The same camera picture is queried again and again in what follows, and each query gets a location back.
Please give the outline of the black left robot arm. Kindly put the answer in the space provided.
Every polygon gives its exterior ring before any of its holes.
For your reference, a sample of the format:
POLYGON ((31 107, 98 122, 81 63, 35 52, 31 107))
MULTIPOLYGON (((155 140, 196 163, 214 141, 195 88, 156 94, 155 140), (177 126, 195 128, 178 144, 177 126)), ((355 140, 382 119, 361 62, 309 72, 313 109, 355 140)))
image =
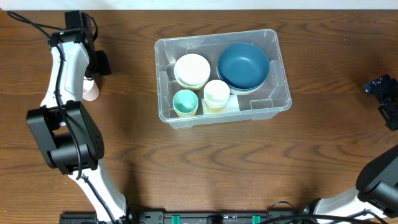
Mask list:
POLYGON ((40 108, 28 111, 27 124, 46 164, 89 198, 97 223, 130 223, 127 200, 104 165, 103 137, 83 105, 84 82, 111 74, 107 55, 95 49, 98 26, 82 11, 66 12, 65 25, 49 37, 49 87, 40 108))

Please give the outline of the pale mint cup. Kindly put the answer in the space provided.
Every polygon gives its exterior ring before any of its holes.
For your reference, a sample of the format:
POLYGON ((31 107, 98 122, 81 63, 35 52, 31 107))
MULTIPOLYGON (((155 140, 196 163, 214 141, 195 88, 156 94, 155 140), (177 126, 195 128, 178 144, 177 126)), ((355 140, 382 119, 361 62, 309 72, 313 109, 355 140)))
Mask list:
POLYGON ((221 108, 227 104, 229 95, 229 86, 221 80, 212 80, 204 87, 204 100, 213 108, 221 108))

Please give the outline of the yellow cup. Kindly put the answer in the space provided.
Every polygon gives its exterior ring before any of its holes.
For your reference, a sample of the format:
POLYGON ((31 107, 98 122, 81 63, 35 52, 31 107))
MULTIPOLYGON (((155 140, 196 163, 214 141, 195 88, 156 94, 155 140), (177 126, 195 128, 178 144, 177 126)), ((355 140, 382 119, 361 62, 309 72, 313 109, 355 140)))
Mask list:
POLYGON ((176 114, 178 115, 178 117, 189 117, 189 116, 195 116, 197 113, 197 110, 193 110, 189 113, 183 113, 179 110, 175 110, 176 114))
POLYGON ((215 108, 215 107, 212 107, 212 106, 206 104, 205 108, 203 109, 203 113, 204 114, 218 114, 218 113, 221 113, 223 111, 223 109, 224 109, 224 106, 215 108))

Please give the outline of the yellow bowl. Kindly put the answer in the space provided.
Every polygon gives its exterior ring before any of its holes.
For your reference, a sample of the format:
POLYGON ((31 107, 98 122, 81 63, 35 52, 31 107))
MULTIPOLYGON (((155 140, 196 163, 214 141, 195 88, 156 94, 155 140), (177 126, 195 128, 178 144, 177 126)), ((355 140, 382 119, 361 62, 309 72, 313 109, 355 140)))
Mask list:
POLYGON ((182 86, 184 89, 188 89, 188 90, 192 90, 192 91, 199 90, 199 89, 201 89, 201 88, 203 88, 205 86, 205 83, 201 84, 201 85, 197 85, 197 86, 189 86, 189 85, 185 85, 183 83, 178 83, 178 84, 180 86, 182 86))

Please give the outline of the pink cup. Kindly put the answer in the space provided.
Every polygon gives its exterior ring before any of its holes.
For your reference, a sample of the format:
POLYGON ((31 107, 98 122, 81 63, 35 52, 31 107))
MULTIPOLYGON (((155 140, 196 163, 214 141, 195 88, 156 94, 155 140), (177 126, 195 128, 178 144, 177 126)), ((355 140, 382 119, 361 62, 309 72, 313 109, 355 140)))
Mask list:
POLYGON ((99 97, 100 91, 94 80, 83 80, 83 99, 94 101, 99 97))

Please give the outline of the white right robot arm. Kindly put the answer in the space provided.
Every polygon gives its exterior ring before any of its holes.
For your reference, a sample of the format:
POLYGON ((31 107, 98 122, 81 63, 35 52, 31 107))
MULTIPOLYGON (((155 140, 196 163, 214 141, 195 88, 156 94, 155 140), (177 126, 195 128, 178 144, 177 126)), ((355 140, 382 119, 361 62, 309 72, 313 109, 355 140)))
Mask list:
MULTIPOLYGON (((386 127, 397 131, 397 80, 385 74, 364 84, 379 102, 386 127)), ((397 146, 373 159, 362 169, 356 186, 332 198, 307 205, 304 214, 368 219, 370 215, 397 217, 397 146)))

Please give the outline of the white bowl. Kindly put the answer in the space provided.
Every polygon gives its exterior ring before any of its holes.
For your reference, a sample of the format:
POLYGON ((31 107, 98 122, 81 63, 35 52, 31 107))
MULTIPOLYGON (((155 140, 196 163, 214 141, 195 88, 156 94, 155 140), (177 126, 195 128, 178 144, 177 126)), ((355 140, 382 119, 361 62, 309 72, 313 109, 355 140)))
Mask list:
POLYGON ((198 86, 208 81, 211 73, 210 63, 199 54, 186 54, 174 66, 176 80, 186 86, 198 86))

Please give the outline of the green cup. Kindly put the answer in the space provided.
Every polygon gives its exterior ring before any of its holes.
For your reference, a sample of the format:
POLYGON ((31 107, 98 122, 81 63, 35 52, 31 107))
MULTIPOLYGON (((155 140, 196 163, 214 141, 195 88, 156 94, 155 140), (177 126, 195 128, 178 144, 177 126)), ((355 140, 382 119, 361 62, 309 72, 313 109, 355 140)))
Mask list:
POLYGON ((191 90, 180 90, 173 97, 172 104, 174 110, 189 113, 198 109, 198 97, 191 90))

